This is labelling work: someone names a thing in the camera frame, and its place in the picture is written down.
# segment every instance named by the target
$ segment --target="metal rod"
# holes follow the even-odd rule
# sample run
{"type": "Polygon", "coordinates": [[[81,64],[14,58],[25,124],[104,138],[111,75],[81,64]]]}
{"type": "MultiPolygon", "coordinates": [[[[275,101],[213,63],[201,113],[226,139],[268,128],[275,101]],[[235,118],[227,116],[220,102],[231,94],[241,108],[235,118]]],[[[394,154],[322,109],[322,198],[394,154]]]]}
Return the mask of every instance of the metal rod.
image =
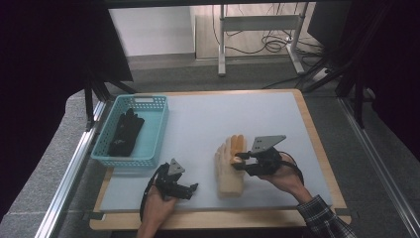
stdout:
{"type": "MultiPolygon", "coordinates": [[[[104,102],[99,102],[98,105],[96,105],[94,112],[95,120],[98,120],[102,116],[104,108],[104,102]]],[[[35,235],[36,238],[50,237],[52,235],[58,218],[61,215],[62,208],[68,199],[68,195],[71,191],[75,178],[81,168],[81,165],[83,164],[84,159],[86,158],[86,154],[95,135],[96,128],[97,126],[94,126],[90,131],[82,134],[80,142],[77,145],[67,170],[65,171],[58,189],[52,198],[52,203],[44,216],[37,234],[35,235]]]]}
{"type": "Polygon", "coordinates": [[[345,113],[350,124],[352,125],[353,130],[355,131],[357,137],[361,141],[361,144],[364,147],[365,152],[367,153],[367,156],[373,168],[375,169],[377,176],[382,182],[389,198],[391,199],[397,212],[399,213],[402,222],[405,224],[405,227],[407,228],[411,237],[419,238],[420,222],[417,218],[415,211],[409,204],[405,195],[398,188],[398,185],[396,184],[389,170],[386,168],[386,165],[384,164],[382,158],[380,157],[379,153],[377,152],[376,148],[371,142],[367,132],[359,126],[358,122],[352,116],[352,106],[349,105],[349,102],[347,100],[345,101],[343,98],[339,98],[338,100],[343,109],[345,110],[345,113]]]}
{"type": "Polygon", "coordinates": [[[302,31],[303,22],[305,21],[306,11],[308,10],[309,2],[305,2],[302,12],[299,14],[299,21],[294,30],[293,41],[291,42],[290,48],[294,51],[296,49],[297,42],[299,41],[300,32],[302,31]]]}

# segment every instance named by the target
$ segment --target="wooden table border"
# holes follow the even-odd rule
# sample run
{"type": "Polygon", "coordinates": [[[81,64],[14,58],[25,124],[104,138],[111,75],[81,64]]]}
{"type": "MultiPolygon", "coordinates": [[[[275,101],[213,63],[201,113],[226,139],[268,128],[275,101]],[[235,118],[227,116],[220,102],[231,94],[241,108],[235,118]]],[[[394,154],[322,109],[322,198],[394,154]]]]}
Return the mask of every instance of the wooden table border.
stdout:
{"type": "MultiPolygon", "coordinates": [[[[319,139],[318,132],[312,121],[308,107],[302,93],[297,89],[271,89],[271,90],[227,90],[227,91],[191,91],[191,92],[162,92],[142,93],[178,95],[205,95],[205,94],[244,94],[244,93],[278,93],[292,92],[299,107],[311,139],[319,165],[326,180],[333,200],[332,209],[347,208],[343,195],[331,169],[327,155],[319,139]]],[[[94,212],[100,212],[103,196],[111,179],[113,169],[107,170],[102,183],[94,212]]],[[[350,223],[352,218],[348,215],[340,216],[350,223]]],[[[139,212],[133,213],[104,213],[102,220],[91,219],[90,227],[94,230],[136,230],[141,221],[139,212]]],[[[212,229],[212,228],[272,228],[272,227],[302,227],[305,226],[303,218],[295,209],[292,210],[242,210],[242,211],[175,211],[161,227],[161,229],[212,229]]]]}

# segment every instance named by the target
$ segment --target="aluminum frame rail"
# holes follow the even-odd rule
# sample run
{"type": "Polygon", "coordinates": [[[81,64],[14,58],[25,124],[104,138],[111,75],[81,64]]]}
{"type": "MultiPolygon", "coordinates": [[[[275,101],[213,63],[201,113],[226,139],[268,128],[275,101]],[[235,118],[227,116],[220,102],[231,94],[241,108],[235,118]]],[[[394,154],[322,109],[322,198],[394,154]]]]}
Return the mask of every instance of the aluminum frame rail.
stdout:
{"type": "MultiPolygon", "coordinates": [[[[99,121],[103,115],[106,107],[106,102],[98,102],[94,110],[94,119],[99,121]]],[[[80,171],[81,165],[83,164],[86,154],[88,152],[91,141],[94,138],[96,129],[99,123],[95,123],[94,127],[87,132],[84,132],[81,136],[79,144],[71,158],[71,161],[65,171],[65,174],[52,198],[52,203],[44,216],[44,219],[38,229],[36,238],[50,237],[55,229],[55,225],[61,215],[61,211],[67,201],[68,194],[70,193],[74,181],[80,171]]]]}
{"type": "Polygon", "coordinates": [[[419,238],[420,223],[415,211],[409,204],[405,195],[399,189],[389,170],[386,168],[386,165],[382,161],[382,158],[371,142],[366,130],[362,129],[356,119],[353,117],[353,108],[349,101],[343,98],[339,98],[338,100],[343,107],[345,114],[347,115],[347,118],[358,139],[361,141],[362,146],[364,147],[365,152],[367,153],[367,156],[377,173],[377,176],[382,182],[387,194],[389,195],[389,198],[393,202],[398,214],[400,215],[402,222],[405,224],[411,237],[419,238]]]}

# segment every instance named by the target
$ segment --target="human arm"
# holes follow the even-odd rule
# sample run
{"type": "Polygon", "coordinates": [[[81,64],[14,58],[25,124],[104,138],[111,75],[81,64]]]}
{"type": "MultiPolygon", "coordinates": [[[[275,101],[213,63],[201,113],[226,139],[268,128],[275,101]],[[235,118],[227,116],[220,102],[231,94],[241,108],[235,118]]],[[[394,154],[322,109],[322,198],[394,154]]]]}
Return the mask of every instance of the human arm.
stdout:
{"type": "MultiPolygon", "coordinates": [[[[281,154],[283,160],[294,161],[286,154],[281,154]]],[[[293,195],[299,202],[297,210],[304,218],[307,227],[316,237],[353,238],[356,234],[350,226],[331,211],[321,196],[313,197],[300,180],[297,172],[287,166],[282,166],[272,176],[260,176],[260,179],[271,182],[280,190],[293,195]]]]}
{"type": "Polygon", "coordinates": [[[174,210],[177,198],[162,199],[159,190],[152,185],[146,200],[142,224],[137,238],[152,238],[174,210]]]}

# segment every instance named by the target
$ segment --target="black object in basket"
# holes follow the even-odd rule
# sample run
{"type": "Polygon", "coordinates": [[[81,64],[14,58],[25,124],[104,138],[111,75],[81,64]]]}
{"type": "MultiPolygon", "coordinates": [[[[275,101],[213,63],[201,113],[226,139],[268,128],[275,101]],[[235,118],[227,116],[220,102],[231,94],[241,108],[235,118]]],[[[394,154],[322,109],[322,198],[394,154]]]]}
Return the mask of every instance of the black object in basket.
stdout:
{"type": "Polygon", "coordinates": [[[125,114],[121,114],[115,136],[109,145],[109,156],[129,157],[144,123],[145,119],[134,114],[133,108],[128,109],[125,114]]]}

